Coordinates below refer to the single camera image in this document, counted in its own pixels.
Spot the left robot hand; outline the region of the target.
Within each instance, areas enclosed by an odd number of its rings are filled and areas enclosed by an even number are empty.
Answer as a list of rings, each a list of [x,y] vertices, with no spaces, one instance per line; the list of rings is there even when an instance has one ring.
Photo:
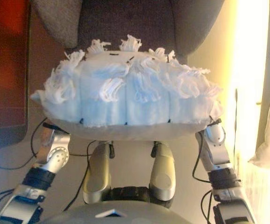
[[[44,122],[43,123],[43,127],[45,127],[45,128],[48,128],[48,129],[50,129],[50,130],[52,130],[53,132],[55,132],[55,131],[63,131],[61,128],[59,128],[58,126],[56,126],[56,125],[53,125],[53,124],[49,124],[49,123],[47,123],[47,122]]]

